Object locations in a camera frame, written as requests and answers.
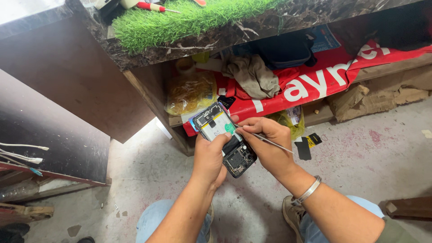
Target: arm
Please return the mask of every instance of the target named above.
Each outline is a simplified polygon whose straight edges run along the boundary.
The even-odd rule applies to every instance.
[[[225,133],[210,143],[198,135],[191,179],[147,243],[196,242],[213,195],[226,177],[222,147],[230,139]]]
[[[272,142],[292,150],[288,127],[262,117],[249,118],[238,125],[243,128],[237,132],[253,147],[264,168],[293,196],[299,198],[314,183],[316,179],[294,163],[291,153],[250,134],[262,132]],[[302,206],[331,243],[373,243],[384,229],[384,220],[324,183]]]

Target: hand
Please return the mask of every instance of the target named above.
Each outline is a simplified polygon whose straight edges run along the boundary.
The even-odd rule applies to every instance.
[[[192,179],[200,181],[215,191],[225,180],[227,169],[222,164],[222,147],[231,139],[231,134],[219,134],[210,142],[198,134],[195,143],[194,169]]]
[[[280,179],[293,172],[296,168],[292,153],[278,148],[270,143],[261,141],[251,133],[264,133],[266,138],[282,147],[292,150],[291,131],[274,120],[264,117],[252,117],[238,123],[243,128],[236,131],[243,135],[258,155],[261,164],[276,179]]]

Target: green sticker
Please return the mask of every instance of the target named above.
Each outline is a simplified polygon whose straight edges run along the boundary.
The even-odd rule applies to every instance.
[[[230,124],[225,124],[225,131],[227,131],[227,132],[233,134],[234,131],[235,131],[235,127],[234,127],[234,125],[231,124],[231,123],[230,123]]]

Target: left hand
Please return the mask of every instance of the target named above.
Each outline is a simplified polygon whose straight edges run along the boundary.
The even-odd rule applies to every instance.
[[[238,116],[235,115],[231,119],[237,122]],[[210,187],[210,190],[216,190],[222,184],[227,173],[226,167],[222,164],[222,147],[230,139],[231,134],[229,132],[217,135],[212,142],[198,134],[191,179],[205,183]]]

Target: plastic bottle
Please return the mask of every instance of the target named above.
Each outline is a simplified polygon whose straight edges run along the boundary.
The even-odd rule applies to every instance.
[[[0,202],[17,201],[33,196],[39,191],[39,185],[32,181],[26,180],[14,185],[0,188]]]

